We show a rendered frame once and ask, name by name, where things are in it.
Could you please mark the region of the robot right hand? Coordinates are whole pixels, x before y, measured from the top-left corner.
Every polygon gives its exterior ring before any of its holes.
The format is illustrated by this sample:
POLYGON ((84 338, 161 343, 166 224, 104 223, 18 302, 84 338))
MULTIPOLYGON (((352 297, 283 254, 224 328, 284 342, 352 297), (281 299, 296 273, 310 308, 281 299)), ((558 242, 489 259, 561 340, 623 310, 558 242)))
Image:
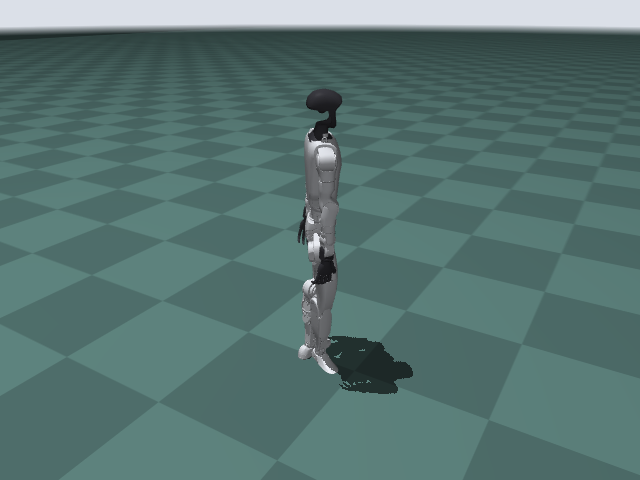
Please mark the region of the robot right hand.
POLYGON ((332 261, 334 259, 334 254, 333 256, 324 258, 324 253, 325 253, 324 248, 320 247, 319 259, 321 260, 321 263, 317 270, 316 279, 314 281, 311 281, 312 284, 318 285, 318 284, 325 284, 326 282, 330 282, 332 273, 333 274, 336 273, 336 268, 334 266, 334 262, 332 261))

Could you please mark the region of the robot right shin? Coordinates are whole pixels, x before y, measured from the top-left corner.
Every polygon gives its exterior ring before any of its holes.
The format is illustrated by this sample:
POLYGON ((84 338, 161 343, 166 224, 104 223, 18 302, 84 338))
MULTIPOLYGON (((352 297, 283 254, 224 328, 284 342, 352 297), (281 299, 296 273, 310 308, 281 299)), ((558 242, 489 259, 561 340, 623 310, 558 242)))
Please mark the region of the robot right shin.
POLYGON ((310 321, 315 336, 316 354, 321 356, 326 353, 327 339, 331 331, 332 314, 331 310, 324 310, 323 314, 319 312, 317 307, 317 298, 310 299, 310 321))

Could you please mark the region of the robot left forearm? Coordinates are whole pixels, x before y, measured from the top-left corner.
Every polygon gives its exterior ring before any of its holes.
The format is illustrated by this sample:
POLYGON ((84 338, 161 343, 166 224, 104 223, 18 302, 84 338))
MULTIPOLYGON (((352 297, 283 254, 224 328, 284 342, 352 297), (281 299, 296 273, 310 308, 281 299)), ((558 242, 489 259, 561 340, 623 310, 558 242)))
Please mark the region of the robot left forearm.
MULTIPOLYGON (((305 185, 305 188, 306 188, 306 185, 305 185)), ((305 206, 306 206, 306 214, 305 214, 305 216, 307 216, 308 212, 310 212, 310 207, 311 207, 311 206, 309 206, 309 203, 308 203, 307 191, 306 191, 306 198, 305 198, 305 206)))

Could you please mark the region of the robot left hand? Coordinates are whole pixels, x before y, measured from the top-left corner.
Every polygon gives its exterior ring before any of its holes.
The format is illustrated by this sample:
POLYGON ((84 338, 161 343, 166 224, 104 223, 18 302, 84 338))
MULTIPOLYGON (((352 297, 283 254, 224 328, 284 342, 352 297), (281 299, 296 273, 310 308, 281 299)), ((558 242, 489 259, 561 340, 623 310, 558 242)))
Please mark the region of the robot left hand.
MULTIPOLYGON (((302 244, 305 244, 305 222, 306 222, 306 218, 307 216, 305 216, 306 214, 306 206, 304 207, 304 211, 303 211, 303 220, 300 223, 300 229, 299 229, 299 233, 298 233, 298 243, 300 243, 300 237, 301 237, 301 232, 303 230, 303 234, 302 234, 302 244)), ((307 239, 306 239, 307 240, 307 239)), ((308 246, 308 241, 307 241, 307 246, 308 246)))

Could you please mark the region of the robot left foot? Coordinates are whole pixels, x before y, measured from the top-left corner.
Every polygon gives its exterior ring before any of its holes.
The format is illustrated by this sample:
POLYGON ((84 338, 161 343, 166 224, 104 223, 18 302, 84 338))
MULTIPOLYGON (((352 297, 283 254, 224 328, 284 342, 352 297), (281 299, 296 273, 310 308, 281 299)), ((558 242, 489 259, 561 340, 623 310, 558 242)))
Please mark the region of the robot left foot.
MULTIPOLYGON (((314 342, 314 341, 313 341, 313 342, 314 342)), ((330 345, 331 345, 331 340, 330 340, 330 339, 327 339, 327 347, 326 347, 326 349, 327 349, 330 345)), ((311 345, 310 345, 310 346, 311 346, 311 345)), ((314 345, 314 347, 315 347, 315 345, 314 345)), ((306 345, 305 345, 305 344, 304 344, 304 345, 302 345, 302 346, 299 348, 299 351, 298 351, 298 358, 299 358, 299 359, 303 359, 303 360, 304 360, 304 359, 308 359, 309 357, 311 357, 311 356, 312 356, 312 351, 313 351, 313 348, 314 348, 314 347, 311 347, 311 348, 310 348, 310 347, 308 347, 308 342, 307 342, 307 344, 306 344, 306 345)), ((315 350, 316 350, 316 349, 315 349, 315 350)))

